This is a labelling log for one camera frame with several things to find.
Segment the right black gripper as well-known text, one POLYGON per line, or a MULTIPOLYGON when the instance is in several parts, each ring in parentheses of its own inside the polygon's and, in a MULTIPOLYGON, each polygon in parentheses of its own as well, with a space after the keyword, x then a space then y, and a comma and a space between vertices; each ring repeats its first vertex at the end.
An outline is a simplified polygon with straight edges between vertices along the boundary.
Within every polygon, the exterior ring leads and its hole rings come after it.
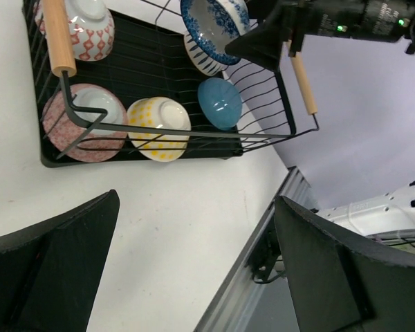
POLYGON ((349 38, 360 28, 366 1, 247 1, 257 27, 229 42, 227 55, 272 72, 279 70, 285 42, 290 55, 302 50, 307 35, 349 38))

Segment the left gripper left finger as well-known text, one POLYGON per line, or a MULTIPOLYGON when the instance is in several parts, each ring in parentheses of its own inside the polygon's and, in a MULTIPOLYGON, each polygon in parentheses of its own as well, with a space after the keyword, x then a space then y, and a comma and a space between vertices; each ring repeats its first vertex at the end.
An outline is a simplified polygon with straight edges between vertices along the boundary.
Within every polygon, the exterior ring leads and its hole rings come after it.
POLYGON ((115 190, 0 236, 0 331, 85 331, 118 220, 115 190))

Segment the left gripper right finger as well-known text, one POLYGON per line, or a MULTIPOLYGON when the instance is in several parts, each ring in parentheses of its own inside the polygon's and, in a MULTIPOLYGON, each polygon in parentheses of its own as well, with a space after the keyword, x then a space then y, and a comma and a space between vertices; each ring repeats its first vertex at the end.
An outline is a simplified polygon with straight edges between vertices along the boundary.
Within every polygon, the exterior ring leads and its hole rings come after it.
POLYGON ((285 196, 275 201, 275 227, 300 331, 415 331, 415 254, 285 196))

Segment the white blue floral bowl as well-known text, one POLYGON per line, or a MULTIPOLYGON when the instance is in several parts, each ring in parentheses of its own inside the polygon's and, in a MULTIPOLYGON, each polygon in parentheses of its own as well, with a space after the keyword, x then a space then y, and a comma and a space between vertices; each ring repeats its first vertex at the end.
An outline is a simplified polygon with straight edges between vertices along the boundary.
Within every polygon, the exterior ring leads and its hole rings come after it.
POLYGON ((180 12, 194 42, 213 60, 232 66, 240 58, 229 55, 225 47, 250 30, 245 1, 182 0, 180 12))

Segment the white blue-striped bowl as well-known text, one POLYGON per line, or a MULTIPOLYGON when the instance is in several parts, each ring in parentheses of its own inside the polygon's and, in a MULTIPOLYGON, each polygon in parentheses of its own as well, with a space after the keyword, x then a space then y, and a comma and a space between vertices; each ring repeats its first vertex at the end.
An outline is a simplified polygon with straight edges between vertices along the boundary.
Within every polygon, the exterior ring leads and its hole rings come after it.
POLYGON ((192 36, 185 31, 184 35, 184 47, 186 53, 193 63, 193 65, 204 75, 214 76, 221 71, 227 69, 227 66, 212 59, 207 53, 205 53, 193 40, 192 36))

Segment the plain blue bowl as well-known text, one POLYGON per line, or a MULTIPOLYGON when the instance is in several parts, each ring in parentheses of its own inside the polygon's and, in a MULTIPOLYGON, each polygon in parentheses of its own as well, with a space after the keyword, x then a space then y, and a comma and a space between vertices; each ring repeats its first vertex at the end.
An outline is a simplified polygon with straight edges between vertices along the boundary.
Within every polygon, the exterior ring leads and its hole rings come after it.
POLYGON ((238 123, 243 103, 229 81, 211 77, 199 84, 197 97, 203 114, 217 129, 227 131, 238 123))

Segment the yellow blue sun bowl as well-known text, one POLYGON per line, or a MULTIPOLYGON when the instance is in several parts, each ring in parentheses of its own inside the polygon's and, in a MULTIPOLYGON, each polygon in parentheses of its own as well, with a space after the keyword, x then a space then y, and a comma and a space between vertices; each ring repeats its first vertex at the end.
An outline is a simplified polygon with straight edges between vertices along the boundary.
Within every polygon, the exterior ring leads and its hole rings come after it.
MULTIPOLYGON (((144 98, 127 110, 131 126, 152 129, 190 131, 190 117, 183 105, 166 97, 144 98)), ((129 132, 128 137, 139 152, 148 159, 168 163, 185 152, 189 136, 163 133, 129 132)))

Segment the blue triangle pattern bowl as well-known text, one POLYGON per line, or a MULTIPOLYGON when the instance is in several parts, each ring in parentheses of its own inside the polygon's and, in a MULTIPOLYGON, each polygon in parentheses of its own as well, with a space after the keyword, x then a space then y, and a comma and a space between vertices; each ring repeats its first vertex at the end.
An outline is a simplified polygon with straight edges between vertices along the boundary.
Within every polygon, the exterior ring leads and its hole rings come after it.
POLYGON ((74 57, 96 62, 107 57, 115 39, 112 14, 102 0, 65 0, 74 57))

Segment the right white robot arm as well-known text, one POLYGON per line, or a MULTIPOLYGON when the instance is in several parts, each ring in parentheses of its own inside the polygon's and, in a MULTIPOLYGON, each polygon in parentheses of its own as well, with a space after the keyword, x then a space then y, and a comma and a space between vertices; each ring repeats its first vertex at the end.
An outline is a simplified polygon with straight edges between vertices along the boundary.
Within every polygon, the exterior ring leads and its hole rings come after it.
POLYGON ((249 1, 254 31, 228 46, 287 65, 293 107, 320 127, 275 146, 323 204, 367 236, 415 240, 415 1, 249 1))

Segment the aluminium mounting rail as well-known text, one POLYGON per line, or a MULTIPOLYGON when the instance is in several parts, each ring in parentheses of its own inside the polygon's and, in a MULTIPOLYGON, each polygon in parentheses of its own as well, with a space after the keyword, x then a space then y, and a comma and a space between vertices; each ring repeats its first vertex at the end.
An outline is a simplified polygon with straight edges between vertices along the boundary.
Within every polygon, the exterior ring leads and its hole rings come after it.
MULTIPOLYGON (((286 279, 255 284, 246 265, 263 232, 275 230, 274 211, 271 203, 196 325, 196 331, 298 331, 286 279)), ((283 262, 277 262, 270 277, 283 269, 283 262)))

